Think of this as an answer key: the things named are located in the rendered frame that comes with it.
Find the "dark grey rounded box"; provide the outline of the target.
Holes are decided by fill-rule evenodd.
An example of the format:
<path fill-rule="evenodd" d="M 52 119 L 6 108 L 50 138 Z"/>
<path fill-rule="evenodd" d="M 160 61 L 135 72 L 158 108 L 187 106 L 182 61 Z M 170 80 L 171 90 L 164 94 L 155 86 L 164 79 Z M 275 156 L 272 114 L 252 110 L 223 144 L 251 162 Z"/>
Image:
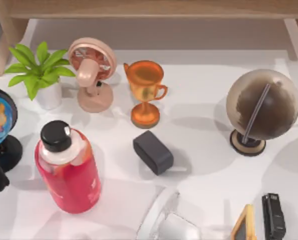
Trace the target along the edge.
<path fill-rule="evenodd" d="M 171 151 L 149 130 L 133 139 L 133 149 L 142 162 L 157 176 L 166 172 L 174 164 Z"/>

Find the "orange gold trophy cup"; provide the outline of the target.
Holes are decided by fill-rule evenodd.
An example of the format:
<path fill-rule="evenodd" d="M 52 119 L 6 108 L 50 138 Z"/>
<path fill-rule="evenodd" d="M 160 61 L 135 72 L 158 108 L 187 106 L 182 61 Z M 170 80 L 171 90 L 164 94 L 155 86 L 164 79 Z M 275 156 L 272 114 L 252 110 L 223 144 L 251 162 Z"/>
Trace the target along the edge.
<path fill-rule="evenodd" d="M 151 104 L 164 98 L 168 87 L 163 85 L 164 71 L 161 65 L 151 60 L 123 64 L 130 90 L 139 101 L 131 110 L 131 122 L 138 128 L 150 129 L 160 120 L 158 107 Z"/>

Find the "pink desk fan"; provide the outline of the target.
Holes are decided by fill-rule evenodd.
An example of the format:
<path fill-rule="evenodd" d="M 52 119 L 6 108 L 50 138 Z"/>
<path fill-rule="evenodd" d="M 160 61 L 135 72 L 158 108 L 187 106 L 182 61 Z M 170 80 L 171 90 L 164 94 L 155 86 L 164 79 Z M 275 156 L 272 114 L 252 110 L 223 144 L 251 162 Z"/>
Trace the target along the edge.
<path fill-rule="evenodd" d="M 113 91 L 104 80 L 109 79 L 117 67 L 113 50 L 98 39 L 83 37 L 72 42 L 68 57 L 76 70 L 80 107 L 89 113 L 107 110 L 113 102 Z"/>

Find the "red bottle with black cap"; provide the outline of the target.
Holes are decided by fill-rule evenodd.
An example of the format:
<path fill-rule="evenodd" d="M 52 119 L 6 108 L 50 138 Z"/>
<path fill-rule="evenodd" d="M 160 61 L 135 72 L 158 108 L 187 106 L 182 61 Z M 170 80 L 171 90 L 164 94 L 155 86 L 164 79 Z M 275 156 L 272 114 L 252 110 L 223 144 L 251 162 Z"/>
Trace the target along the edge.
<path fill-rule="evenodd" d="M 60 209 L 80 214 L 91 209 L 100 197 L 93 150 L 80 131 L 62 120 L 45 124 L 35 148 L 35 163 Z"/>

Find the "clear glass jar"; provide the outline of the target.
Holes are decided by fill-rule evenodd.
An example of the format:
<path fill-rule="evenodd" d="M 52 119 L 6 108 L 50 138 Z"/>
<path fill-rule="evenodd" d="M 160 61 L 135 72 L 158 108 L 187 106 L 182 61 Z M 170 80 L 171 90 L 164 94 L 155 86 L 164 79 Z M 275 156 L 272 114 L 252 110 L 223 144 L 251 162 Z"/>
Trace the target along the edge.
<path fill-rule="evenodd" d="M 202 240 L 198 226 L 178 213 L 179 202 L 177 190 L 162 190 L 143 217 L 136 240 Z"/>

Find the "green plant in white pot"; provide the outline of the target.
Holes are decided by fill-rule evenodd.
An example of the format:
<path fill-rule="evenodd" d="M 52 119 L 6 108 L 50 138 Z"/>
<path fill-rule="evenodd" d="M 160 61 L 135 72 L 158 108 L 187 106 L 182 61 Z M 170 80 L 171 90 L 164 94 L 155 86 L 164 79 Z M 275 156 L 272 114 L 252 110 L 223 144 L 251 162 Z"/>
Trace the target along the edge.
<path fill-rule="evenodd" d="M 10 65 L 6 74 L 16 74 L 8 83 L 9 87 L 23 83 L 27 90 L 28 98 L 36 100 L 41 108 L 52 110 L 62 103 L 61 77 L 74 77 L 72 70 L 67 68 L 70 64 L 64 56 L 67 49 L 49 52 L 48 44 L 41 42 L 35 53 L 23 45 L 16 44 L 9 47 L 17 63 Z"/>

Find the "wooden shelf unit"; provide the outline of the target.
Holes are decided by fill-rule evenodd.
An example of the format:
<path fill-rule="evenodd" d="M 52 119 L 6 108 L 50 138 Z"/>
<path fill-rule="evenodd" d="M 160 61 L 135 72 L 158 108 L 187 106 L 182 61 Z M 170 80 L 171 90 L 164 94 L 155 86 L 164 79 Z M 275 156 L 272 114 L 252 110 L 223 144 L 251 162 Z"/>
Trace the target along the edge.
<path fill-rule="evenodd" d="M 19 43 L 30 19 L 216 18 L 295 19 L 298 0 L 0 0 L 9 45 Z"/>

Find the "brown globe on wooden stand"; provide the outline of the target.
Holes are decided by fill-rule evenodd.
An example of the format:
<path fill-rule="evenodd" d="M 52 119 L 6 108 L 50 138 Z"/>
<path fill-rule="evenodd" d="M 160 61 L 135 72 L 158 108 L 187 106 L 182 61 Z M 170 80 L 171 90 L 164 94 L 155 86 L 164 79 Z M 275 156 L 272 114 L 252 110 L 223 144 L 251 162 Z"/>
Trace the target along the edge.
<path fill-rule="evenodd" d="M 286 75 L 271 69 L 244 73 L 226 97 L 226 113 L 234 130 L 229 140 L 236 152 L 254 157 L 266 141 L 285 134 L 298 118 L 298 89 Z"/>

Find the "black stapler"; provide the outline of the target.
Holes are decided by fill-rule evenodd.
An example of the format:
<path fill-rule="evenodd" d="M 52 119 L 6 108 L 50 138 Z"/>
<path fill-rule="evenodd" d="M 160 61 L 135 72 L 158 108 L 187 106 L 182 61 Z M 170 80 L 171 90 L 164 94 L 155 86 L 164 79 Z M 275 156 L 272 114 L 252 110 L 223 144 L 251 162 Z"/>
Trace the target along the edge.
<path fill-rule="evenodd" d="M 286 234 L 279 195 L 267 193 L 261 197 L 265 240 L 282 240 Z"/>

